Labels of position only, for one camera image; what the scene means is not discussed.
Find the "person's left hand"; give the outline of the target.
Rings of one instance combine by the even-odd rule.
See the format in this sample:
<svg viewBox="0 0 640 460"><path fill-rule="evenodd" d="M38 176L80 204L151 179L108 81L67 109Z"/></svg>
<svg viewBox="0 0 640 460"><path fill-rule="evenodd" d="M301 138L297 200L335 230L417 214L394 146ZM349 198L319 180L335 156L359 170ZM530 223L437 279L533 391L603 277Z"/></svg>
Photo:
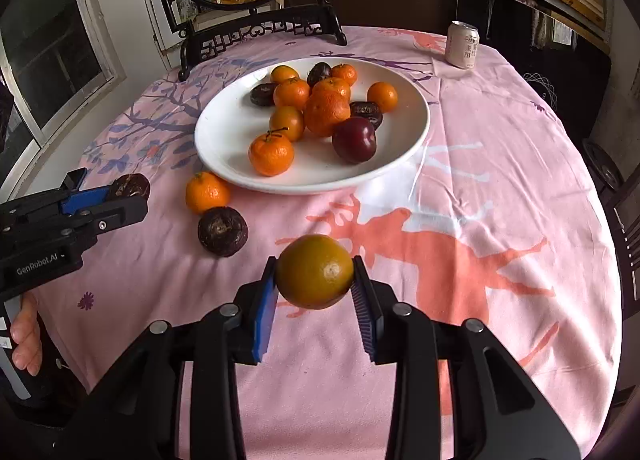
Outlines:
<svg viewBox="0 0 640 460"><path fill-rule="evenodd" d="M16 343L12 353L13 365L36 376L42 364L42 343L38 322L37 300L32 292L22 296L21 309L11 326L11 336Z"/></svg>

